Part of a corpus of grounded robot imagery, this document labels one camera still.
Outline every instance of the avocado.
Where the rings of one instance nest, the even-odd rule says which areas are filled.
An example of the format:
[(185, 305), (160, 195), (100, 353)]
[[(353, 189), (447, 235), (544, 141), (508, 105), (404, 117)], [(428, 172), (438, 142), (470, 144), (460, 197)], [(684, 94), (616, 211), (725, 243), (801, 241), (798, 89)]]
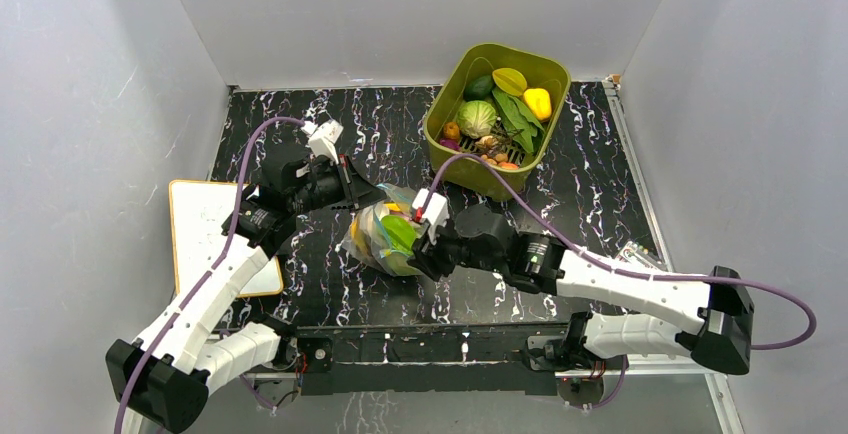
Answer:
[(466, 101), (482, 101), (492, 93), (494, 88), (495, 80), (491, 74), (486, 74), (469, 82), (465, 87), (465, 92), (462, 93), (462, 98)]

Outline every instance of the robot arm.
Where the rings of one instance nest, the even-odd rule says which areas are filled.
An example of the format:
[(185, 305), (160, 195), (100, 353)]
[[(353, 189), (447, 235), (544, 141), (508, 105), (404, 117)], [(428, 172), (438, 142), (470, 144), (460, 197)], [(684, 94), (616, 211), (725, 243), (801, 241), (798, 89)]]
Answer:
[[(409, 264), (432, 280), (460, 265), (499, 274), (524, 292), (582, 297), (638, 311), (622, 316), (574, 314), (565, 338), (528, 339), (531, 368), (590, 369), (592, 362), (618, 355), (665, 354), (691, 357), (726, 374), (748, 373), (754, 304), (745, 287), (613, 275), (552, 236), (517, 232), (485, 205), (460, 212), (453, 222), (447, 200), (434, 194), (422, 211), (427, 194), (422, 189), (413, 202), (427, 231), (413, 244)], [(628, 267), (613, 259), (605, 262), (616, 269)], [(711, 275), (739, 277), (721, 266)], [(540, 341), (543, 348), (537, 347)]]
[[(242, 192), (235, 232), (253, 250), (210, 268), (211, 276), (185, 308), (180, 308), (188, 295), (184, 291), (132, 344), (119, 339), (106, 354), (112, 387), (120, 399), (144, 351), (171, 316), (180, 313), (142, 368), (129, 401), (133, 411), (171, 432), (187, 429), (216, 389), (259, 364), (278, 360), (280, 351), (285, 353), (283, 340), (291, 339), (295, 328), (270, 316), (216, 343), (208, 344), (207, 339), (247, 282), (294, 234), (297, 216), (328, 206), (358, 210), (385, 198), (346, 156), (336, 153), (338, 123), (317, 128), (307, 123), (303, 129), (310, 136), (313, 156), (282, 167), (263, 163), (263, 184), (248, 185)], [(224, 233), (229, 230), (229, 218), (222, 227)], [(124, 432), (134, 432), (140, 425), (138, 416), (124, 420)]]

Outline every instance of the black marble surface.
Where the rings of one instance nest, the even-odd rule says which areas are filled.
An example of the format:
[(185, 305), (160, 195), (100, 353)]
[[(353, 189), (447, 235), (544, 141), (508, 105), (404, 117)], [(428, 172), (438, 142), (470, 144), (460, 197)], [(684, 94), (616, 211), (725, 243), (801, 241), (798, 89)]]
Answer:
[[(418, 189), (433, 173), (422, 119), (438, 86), (234, 93), (212, 179), (235, 181), (244, 145), (264, 120), (277, 115), (344, 126), (339, 152), (354, 158), (374, 184)], [(269, 128), (250, 160), (259, 175), (266, 156), (301, 157), (305, 135), (290, 126)], [(456, 185), (443, 185), (452, 214), (488, 202), (516, 227), (539, 227), (514, 202), (495, 203)], [(547, 153), (523, 193), (566, 236), (594, 252), (614, 255), (628, 240), (655, 250), (648, 222), (599, 82), (571, 86)], [(340, 243), (350, 225), (344, 211), (301, 216), (285, 264), (289, 287), (280, 295), (238, 299), (221, 321), (236, 329), (256, 310), (299, 326), (410, 325), (568, 320), (572, 312), (607, 306), (516, 291), (493, 274), (458, 268), (447, 280), (392, 278), (350, 258)]]

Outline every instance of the white wall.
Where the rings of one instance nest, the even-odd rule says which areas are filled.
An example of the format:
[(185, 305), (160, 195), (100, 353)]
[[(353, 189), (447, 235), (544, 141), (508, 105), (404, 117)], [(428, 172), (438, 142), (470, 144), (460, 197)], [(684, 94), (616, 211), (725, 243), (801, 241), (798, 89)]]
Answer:
[(500, 42), (576, 79), (620, 73), (660, 0), (182, 0), (230, 85), (441, 83)]
[[(845, 432), (846, 0), (664, 0), (627, 67), (628, 125), (678, 269), (714, 263), (819, 314), (731, 387), (746, 432)], [(755, 340), (796, 335), (755, 295)]]
[(104, 355), (169, 300), (168, 182), (227, 89), (179, 0), (0, 0), (0, 85), (0, 431), (110, 432)]

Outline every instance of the bag of vegetables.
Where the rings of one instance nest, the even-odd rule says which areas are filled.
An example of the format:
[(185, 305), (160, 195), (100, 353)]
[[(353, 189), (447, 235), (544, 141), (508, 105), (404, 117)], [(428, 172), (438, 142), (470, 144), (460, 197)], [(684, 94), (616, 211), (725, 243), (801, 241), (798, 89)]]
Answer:
[(412, 243), (424, 233), (412, 221), (415, 191), (380, 184), (388, 200), (357, 212), (342, 240), (342, 248), (354, 259), (392, 276), (414, 276), (421, 271), (410, 267)]

